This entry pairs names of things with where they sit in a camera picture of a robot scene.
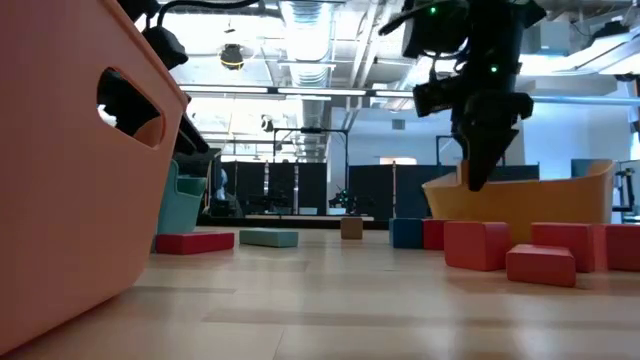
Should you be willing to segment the black aluminium table frame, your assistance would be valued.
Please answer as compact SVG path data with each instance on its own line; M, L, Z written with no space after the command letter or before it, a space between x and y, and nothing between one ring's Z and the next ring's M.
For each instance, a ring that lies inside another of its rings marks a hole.
M196 225L200 227L339 229L341 220L204 218L198 220Z

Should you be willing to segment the black partition panel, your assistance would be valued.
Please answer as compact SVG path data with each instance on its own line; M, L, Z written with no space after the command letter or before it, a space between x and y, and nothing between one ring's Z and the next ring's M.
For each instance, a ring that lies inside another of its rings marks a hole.
M349 191L357 210L386 221L392 217L426 218L431 215L422 185L456 173L445 165L357 165L349 169Z
M325 163L231 162L225 170L245 214L326 214Z

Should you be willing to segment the overhead light bar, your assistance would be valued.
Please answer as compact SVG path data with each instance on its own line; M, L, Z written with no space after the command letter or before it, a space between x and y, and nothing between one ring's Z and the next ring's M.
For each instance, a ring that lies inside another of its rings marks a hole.
M411 91L341 88L297 88L273 86L230 86L230 85L180 85L179 88L193 94L257 94L257 95L302 95L320 97L381 97L412 99ZM609 96L535 96L539 103L605 105L640 107L640 97Z

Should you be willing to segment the large blue block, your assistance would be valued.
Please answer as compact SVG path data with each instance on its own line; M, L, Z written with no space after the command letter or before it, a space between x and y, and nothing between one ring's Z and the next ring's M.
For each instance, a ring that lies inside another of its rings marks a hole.
M393 248L423 249L423 220L417 218L390 219L389 239Z

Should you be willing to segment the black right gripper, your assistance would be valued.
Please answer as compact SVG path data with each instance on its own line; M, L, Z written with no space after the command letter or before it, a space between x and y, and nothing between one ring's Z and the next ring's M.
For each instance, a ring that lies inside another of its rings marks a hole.
M467 97L452 113L452 131L477 126L472 135L461 132L468 189L478 192L518 135L511 129L533 114L534 100L522 92L482 90Z

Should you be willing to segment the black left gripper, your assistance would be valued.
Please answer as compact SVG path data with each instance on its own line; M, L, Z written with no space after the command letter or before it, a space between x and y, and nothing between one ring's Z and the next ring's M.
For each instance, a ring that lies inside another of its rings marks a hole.
M115 127L129 136L160 115L153 104L113 68L105 69L99 79L97 104L104 105L104 111L116 118Z

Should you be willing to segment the background wooden table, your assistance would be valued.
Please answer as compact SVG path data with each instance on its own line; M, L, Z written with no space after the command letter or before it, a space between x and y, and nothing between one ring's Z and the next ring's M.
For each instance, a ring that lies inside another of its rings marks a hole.
M300 221L339 221L343 218L361 218L364 222L375 221L370 216L352 215L279 215L279 214L250 214L245 215L245 219L260 220L300 220Z

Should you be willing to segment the light teal block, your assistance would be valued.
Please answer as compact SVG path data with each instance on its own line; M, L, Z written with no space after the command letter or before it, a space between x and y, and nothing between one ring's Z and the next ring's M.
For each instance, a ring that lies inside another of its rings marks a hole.
M291 248L298 246L298 233L283 229L241 229L239 242L244 245Z

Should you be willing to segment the salmon orange plastic bin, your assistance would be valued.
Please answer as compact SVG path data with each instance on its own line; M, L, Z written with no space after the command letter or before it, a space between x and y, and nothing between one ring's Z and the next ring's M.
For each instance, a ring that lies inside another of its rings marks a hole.
M107 68L160 113L134 136ZM139 277L186 105L117 0L0 0L0 356Z

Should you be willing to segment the ribbed silver air duct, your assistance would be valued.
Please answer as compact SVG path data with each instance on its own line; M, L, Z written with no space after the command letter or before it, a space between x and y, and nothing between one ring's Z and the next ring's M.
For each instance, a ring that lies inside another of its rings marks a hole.
M334 6L316 1L283 0L279 2L279 8L285 23L287 59L302 63L289 66L291 86L329 87L329 67L310 64L329 60ZM299 127L328 127L324 121L325 101L301 100L301 104ZM303 135L297 151L299 157L304 162L324 162L326 142L326 134Z

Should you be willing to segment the black gantry stand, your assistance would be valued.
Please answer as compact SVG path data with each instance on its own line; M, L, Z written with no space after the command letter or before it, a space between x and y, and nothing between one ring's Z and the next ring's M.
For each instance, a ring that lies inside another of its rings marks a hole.
M347 189L349 187L349 130L346 129L331 129L331 128L322 128L322 127L299 127L299 128L286 128L286 127L274 127L273 128L273 138L272 138L272 162L275 163L276 161L276 154L277 154L277 146L279 143L282 143L285 141L285 139L289 136L289 135L285 135L283 138L281 138L280 140L277 138L277 133L279 131L286 131L288 133L291 132L299 132L302 134L326 134L326 133L339 133L342 135L343 138L343 145L344 145L344 151L345 151L345 158L344 158L344 186L342 190Z

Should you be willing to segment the teal plastic bin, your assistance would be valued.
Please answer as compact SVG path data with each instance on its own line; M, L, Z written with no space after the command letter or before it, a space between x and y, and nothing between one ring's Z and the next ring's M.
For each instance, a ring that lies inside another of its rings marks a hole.
M156 234L191 233L196 226L206 177L180 175L175 160L169 171L158 215Z

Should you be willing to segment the natural wood block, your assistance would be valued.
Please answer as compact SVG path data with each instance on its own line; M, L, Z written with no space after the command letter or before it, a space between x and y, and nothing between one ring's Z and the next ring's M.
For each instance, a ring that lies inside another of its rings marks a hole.
M360 217L343 217L340 221L342 240L361 240L363 238L364 221Z

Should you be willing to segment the yellow plastic bin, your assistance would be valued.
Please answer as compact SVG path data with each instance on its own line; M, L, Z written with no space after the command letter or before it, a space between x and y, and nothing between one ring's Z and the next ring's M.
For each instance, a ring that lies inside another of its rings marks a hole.
M468 165L422 185L432 217L504 222L515 243L528 243L533 223L604 224L611 221L614 162L598 159L582 177L487 182L468 189Z

